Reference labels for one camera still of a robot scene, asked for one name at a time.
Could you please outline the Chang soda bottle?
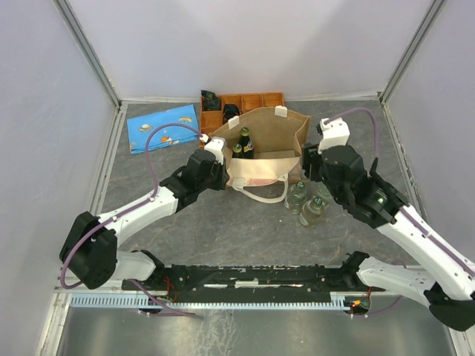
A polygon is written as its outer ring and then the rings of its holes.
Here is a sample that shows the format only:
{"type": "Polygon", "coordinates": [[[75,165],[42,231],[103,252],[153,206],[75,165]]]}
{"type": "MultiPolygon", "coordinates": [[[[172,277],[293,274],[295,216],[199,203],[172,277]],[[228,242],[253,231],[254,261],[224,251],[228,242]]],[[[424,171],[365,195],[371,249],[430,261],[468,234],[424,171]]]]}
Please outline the Chang soda bottle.
{"type": "Polygon", "coordinates": [[[327,187],[322,182],[319,182],[316,185],[316,194],[320,198],[322,198],[323,204],[325,206],[328,206],[333,201],[333,197],[332,197],[331,193],[328,191],[327,187]]]}
{"type": "Polygon", "coordinates": [[[284,206],[292,214],[299,214],[307,201],[307,186],[304,181],[298,181],[287,191],[284,206]]]}
{"type": "Polygon", "coordinates": [[[314,196],[312,199],[307,200],[299,215],[300,224],[304,227],[315,225],[324,214],[324,209],[325,201],[319,196],[314,196]]]}

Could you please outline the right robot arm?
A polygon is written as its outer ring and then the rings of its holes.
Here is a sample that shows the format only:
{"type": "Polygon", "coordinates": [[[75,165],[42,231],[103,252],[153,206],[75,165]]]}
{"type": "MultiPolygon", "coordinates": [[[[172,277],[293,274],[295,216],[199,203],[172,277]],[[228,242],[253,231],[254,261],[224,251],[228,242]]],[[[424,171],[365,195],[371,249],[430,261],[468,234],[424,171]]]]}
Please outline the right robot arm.
{"type": "Polygon", "coordinates": [[[324,183],[349,215],[388,237],[424,269],[411,271],[358,252],[358,265],[340,273],[347,289],[366,285],[391,291],[427,307],[453,330],[464,332],[474,326],[474,263],[377,173],[377,161],[367,171],[350,145],[322,150],[319,144],[305,144],[302,165],[305,177],[324,183]]]}

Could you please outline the burlap canvas tote bag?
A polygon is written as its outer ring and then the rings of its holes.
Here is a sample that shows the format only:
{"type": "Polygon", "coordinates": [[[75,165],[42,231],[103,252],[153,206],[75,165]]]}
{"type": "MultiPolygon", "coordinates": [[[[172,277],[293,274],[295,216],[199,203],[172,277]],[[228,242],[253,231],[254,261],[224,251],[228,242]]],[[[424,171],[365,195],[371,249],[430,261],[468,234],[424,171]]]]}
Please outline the burlap canvas tote bag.
{"type": "Polygon", "coordinates": [[[210,137],[223,139],[223,155],[229,181],[227,186],[262,203],[284,201],[293,181],[294,168],[301,166],[302,146],[307,140],[310,117],[284,106],[262,107],[235,116],[225,125],[210,133],[210,137]],[[233,158],[232,147],[238,144],[240,130],[249,129],[255,151],[252,159],[233,158]],[[259,197],[247,190],[282,182],[284,192],[279,197],[259,197]]]}

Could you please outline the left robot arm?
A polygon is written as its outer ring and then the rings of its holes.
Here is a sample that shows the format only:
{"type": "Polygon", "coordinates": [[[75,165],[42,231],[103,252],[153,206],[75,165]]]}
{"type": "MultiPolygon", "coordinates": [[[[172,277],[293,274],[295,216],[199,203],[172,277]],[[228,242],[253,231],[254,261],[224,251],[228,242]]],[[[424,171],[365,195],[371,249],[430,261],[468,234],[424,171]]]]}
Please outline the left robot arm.
{"type": "Polygon", "coordinates": [[[88,289],[97,289],[109,280],[129,280],[157,289],[166,277],[164,264],[149,251],[123,252],[118,248],[148,225],[196,202],[205,190],[223,190],[228,179],[224,155],[198,149],[186,165],[144,197],[101,216],[88,211],[80,214],[59,254],[62,288],[71,288],[65,281],[66,272],[71,271],[78,284],[88,289]]]}

